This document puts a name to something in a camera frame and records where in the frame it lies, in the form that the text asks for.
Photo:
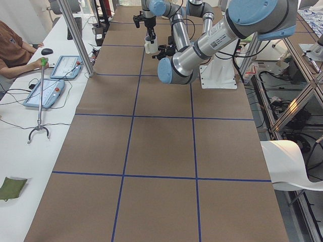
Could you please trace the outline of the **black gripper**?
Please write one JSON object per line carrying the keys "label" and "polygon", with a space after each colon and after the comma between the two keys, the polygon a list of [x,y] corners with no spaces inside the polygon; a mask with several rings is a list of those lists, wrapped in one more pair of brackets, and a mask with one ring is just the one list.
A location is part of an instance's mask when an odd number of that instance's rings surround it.
{"label": "black gripper", "polygon": [[176,53],[176,48],[174,45],[159,45],[158,46],[159,54],[153,55],[153,59],[161,60],[167,56],[173,56]]}
{"label": "black gripper", "polygon": [[156,34],[154,27],[156,26],[156,16],[152,18],[144,18],[144,25],[147,28],[147,40],[151,40],[151,43],[154,43],[156,40]]}

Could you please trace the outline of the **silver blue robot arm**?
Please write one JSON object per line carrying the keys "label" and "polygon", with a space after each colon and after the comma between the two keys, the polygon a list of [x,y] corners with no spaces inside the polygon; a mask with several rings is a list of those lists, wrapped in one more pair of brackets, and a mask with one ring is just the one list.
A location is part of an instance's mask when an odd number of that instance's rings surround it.
{"label": "silver blue robot arm", "polygon": [[164,16],[169,19],[171,25],[171,37],[173,42],[158,47],[159,54],[153,58],[161,60],[167,56],[173,56],[175,52],[182,52],[191,45],[183,16],[199,17],[203,20],[202,34],[207,33],[213,24],[214,12],[210,4],[203,1],[187,1],[186,12],[182,7],[169,1],[149,1],[148,9],[154,16]]}
{"label": "silver blue robot arm", "polygon": [[203,1],[188,1],[187,15],[203,19],[204,32],[190,43],[181,7],[169,1],[142,1],[142,12],[134,16],[136,26],[143,21],[149,37],[155,40],[157,16],[169,18],[178,49],[173,57],[163,57],[158,64],[158,78],[166,84],[186,85],[197,77],[199,65],[236,39],[253,33],[258,39],[275,40],[295,33],[297,1],[230,1],[225,16],[213,24],[212,7]]}

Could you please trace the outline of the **person's hand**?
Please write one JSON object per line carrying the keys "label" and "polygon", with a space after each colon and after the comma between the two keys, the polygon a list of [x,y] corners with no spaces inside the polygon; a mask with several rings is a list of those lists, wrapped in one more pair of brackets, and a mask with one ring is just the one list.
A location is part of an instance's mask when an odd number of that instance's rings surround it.
{"label": "person's hand", "polygon": [[36,69],[49,68],[48,58],[45,58],[45,57],[39,58],[34,62],[34,66]]}

